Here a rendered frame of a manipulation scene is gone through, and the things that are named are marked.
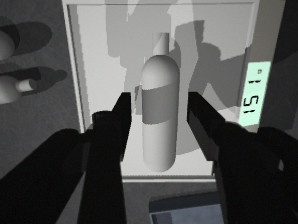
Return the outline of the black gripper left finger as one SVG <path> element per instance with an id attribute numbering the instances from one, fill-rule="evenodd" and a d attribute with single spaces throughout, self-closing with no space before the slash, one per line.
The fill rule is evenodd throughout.
<path id="1" fill-rule="evenodd" d="M 0 224 L 56 224 L 84 172 L 77 224 L 127 224 L 120 162 L 131 92 L 91 116 L 85 133 L 55 132 L 0 179 Z"/>

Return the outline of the white digital scale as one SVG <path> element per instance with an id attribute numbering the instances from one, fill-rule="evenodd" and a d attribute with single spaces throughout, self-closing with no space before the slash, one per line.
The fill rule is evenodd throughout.
<path id="1" fill-rule="evenodd" d="M 213 161 L 187 122 L 188 92 L 257 133 L 285 2 L 62 0 L 81 133 L 93 113 L 112 111 L 121 93 L 131 92 L 122 181 L 215 182 Z M 176 159 L 161 173 L 143 160 L 141 72 L 155 56 L 153 33 L 170 33 L 167 56 L 180 72 Z"/>

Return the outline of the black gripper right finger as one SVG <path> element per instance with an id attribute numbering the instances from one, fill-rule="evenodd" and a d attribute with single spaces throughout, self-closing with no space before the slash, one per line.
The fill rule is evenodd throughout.
<path id="1" fill-rule="evenodd" d="M 188 92 L 187 122 L 213 161 L 224 224 L 298 224 L 297 139 L 274 127 L 248 132 L 198 92 Z"/>

